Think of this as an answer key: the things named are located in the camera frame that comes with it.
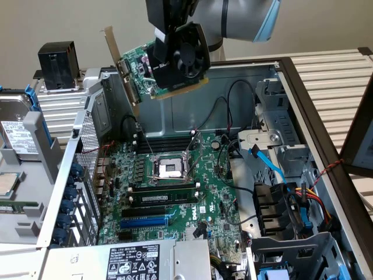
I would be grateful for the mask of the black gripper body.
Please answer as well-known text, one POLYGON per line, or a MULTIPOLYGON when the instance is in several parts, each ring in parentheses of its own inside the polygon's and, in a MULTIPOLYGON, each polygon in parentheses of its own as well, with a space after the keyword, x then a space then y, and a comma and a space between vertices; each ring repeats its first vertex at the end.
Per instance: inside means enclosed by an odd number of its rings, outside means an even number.
POLYGON ((196 0, 146 0, 148 21, 157 29, 176 29, 186 24, 198 3, 196 0))

